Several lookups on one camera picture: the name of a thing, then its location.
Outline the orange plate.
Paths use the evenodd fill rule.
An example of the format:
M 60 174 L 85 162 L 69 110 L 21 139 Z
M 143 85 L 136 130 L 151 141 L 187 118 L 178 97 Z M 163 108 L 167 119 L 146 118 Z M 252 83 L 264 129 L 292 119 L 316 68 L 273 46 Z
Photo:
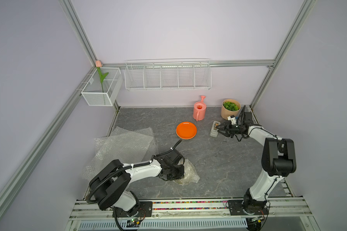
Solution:
M 189 140 L 196 136 L 197 127 L 191 122 L 182 122 L 176 127 L 176 134 L 183 140 Z

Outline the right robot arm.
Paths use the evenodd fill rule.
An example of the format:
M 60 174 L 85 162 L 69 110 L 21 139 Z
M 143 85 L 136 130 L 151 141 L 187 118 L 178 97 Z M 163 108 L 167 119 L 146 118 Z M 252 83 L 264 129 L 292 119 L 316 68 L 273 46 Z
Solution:
M 236 138 L 237 141 L 252 138 L 263 145 L 262 171 L 252 187 L 247 189 L 242 202 L 246 214 L 267 207 L 268 198 L 275 186 L 296 171 L 294 141 L 281 138 L 253 120 L 251 112 L 242 109 L 240 115 L 229 116 L 227 121 L 216 126 L 219 134 Z

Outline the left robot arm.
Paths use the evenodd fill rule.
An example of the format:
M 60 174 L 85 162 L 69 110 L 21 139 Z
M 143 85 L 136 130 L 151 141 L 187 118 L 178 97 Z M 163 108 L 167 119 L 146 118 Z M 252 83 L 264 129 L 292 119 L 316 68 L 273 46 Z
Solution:
M 180 180 L 185 174 L 184 163 L 184 156 L 174 148 L 141 163 L 123 164 L 118 159 L 113 160 L 89 182 L 90 191 L 85 200 L 88 204 L 97 204 L 100 210 L 113 207 L 135 214 L 140 202 L 127 190 L 129 185 L 153 177 L 164 181 Z

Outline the bubble wrap sheet pile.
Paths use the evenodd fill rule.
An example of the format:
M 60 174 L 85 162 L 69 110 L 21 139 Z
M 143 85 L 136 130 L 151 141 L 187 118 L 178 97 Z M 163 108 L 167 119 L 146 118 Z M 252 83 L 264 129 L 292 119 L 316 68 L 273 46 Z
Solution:
M 129 131 L 116 127 L 110 136 L 95 138 L 95 156 L 82 172 L 90 181 L 113 160 L 122 163 L 148 161 L 158 153 L 152 128 Z

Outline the potted green plant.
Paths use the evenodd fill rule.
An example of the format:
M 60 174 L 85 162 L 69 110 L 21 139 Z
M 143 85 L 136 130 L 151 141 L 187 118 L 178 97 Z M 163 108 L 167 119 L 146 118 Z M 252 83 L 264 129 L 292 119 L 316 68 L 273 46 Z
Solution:
M 233 99 L 225 99 L 222 103 L 221 117 L 227 120 L 229 116 L 238 116 L 241 108 L 242 106 L 238 101 Z

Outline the pink watering can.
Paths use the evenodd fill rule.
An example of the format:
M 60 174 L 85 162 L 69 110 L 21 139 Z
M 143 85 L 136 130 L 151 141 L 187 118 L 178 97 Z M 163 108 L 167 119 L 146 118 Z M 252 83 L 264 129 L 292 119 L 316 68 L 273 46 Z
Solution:
M 193 118 L 196 121 L 201 121 L 205 118 L 207 105 L 204 103 L 206 96 L 202 95 L 201 100 L 194 104 Z

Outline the pink artificial tulip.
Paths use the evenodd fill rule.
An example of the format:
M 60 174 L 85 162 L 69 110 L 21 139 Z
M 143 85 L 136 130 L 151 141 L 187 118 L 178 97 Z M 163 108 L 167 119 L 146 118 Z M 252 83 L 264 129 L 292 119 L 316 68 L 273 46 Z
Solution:
M 102 62 L 100 60 L 96 60 L 95 62 L 95 66 L 99 75 L 99 79 L 100 79 L 100 84 L 101 84 L 101 88 L 102 88 L 102 92 L 104 92 L 104 85 L 103 82 L 105 80 L 105 78 L 109 75 L 109 72 L 103 73 L 101 68 L 102 68 Z

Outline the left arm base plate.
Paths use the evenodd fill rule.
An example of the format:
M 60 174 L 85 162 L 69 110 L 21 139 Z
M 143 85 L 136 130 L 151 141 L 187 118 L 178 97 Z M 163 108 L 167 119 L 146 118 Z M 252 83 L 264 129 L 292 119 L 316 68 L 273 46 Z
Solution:
M 121 208 L 115 209 L 115 214 L 118 218 L 127 217 L 151 217 L 153 212 L 153 202 L 152 201 L 140 201 L 132 209 L 124 211 Z

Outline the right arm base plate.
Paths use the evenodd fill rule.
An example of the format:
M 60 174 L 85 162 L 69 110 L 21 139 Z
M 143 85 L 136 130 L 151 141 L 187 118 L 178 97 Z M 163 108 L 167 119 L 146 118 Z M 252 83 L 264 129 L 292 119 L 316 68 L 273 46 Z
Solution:
M 232 216 L 269 214 L 267 201 L 244 202 L 243 200 L 228 200 L 226 202 L 226 207 L 229 209 Z

